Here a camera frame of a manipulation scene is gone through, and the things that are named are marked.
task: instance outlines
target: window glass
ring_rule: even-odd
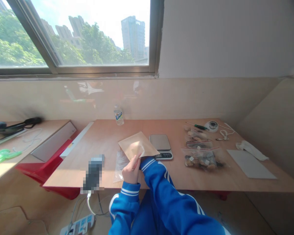
[[[0,68],[47,67],[8,3],[0,0]]]
[[[150,0],[31,0],[59,66],[149,64]]]

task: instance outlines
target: phone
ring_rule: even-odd
[[[99,183],[101,181],[102,169],[104,167],[105,155],[99,154],[91,158],[88,162],[88,171],[83,180],[81,194],[95,193],[100,190]]]

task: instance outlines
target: green screwdriver handle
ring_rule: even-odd
[[[201,125],[197,125],[197,124],[195,124],[194,126],[197,127],[197,128],[199,128],[199,129],[201,129],[201,130],[207,130],[208,129],[207,127],[204,127],[204,126],[201,126]]]

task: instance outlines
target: round white device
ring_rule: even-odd
[[[219,125],[216,121],[209,121],[205,124],[207,131],[216,132],[219,129]]]

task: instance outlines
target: sky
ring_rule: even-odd
[[[149,46],[150,0],[31,0],[40,18],[46,20],[57,34],[55,25],[66,25],[73,33],[69,16],[80,15],[123,49],[121,20],[136,16],[145,22],[145,46]]]

